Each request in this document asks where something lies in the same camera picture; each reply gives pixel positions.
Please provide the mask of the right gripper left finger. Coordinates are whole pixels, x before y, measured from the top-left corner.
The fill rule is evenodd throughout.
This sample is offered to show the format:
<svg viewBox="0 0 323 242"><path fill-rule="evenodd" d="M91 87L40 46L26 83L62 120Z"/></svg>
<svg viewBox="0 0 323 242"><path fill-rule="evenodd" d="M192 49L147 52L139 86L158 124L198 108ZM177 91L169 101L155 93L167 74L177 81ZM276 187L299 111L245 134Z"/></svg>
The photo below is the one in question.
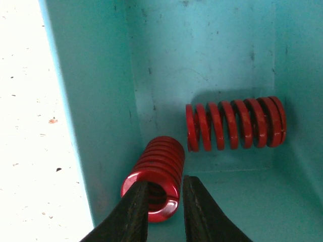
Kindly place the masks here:
<svg viewBox="0 0 323 242"><path fill-rule="evenodd" d="M147 241L148 182L135 182L109 216L82 242Z"/></svg>

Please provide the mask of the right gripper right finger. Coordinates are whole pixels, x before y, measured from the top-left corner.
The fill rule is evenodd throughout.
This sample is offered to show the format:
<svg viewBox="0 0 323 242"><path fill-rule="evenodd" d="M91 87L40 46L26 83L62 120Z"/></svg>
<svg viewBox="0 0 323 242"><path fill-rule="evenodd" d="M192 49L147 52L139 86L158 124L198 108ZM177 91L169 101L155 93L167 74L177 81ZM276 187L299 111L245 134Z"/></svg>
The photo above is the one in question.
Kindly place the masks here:
<svg viewBox="0 0 323 242"><path fill-rule="evenodd" d="M251 241L196 176L184 176L183 206L186 241Z"/></svg>

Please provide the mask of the long red spring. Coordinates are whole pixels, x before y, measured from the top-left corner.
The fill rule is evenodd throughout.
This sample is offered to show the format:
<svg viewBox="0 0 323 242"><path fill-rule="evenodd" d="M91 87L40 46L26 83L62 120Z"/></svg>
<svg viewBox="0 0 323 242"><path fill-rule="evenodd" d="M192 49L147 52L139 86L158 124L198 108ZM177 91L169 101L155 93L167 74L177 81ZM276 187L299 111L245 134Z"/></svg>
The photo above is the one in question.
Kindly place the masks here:
<svg viewBox="0 0 323 242"><path fill-rule="evenodd" d="M225 135L231 149L277 147L287 134L287 117L276 96L209 102L206 106L186 105L187 146L190 152L211 151L215 137L218 150L225 148Z"/></svg>

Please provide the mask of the light blue plastic box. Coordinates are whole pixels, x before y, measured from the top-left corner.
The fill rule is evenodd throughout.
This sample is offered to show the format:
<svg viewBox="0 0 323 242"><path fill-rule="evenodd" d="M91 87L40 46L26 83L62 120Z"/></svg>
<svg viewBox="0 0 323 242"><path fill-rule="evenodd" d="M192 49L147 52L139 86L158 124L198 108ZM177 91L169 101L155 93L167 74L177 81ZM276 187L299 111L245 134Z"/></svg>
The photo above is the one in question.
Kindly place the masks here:
<svg viewBox="0 0 323 242"><path fill-rule="evenodd" d="M277 148L187 152L253 241L322 241L322 1L40 1L99 225L147 143L187 145L186 104L276 96Z"/></svg>

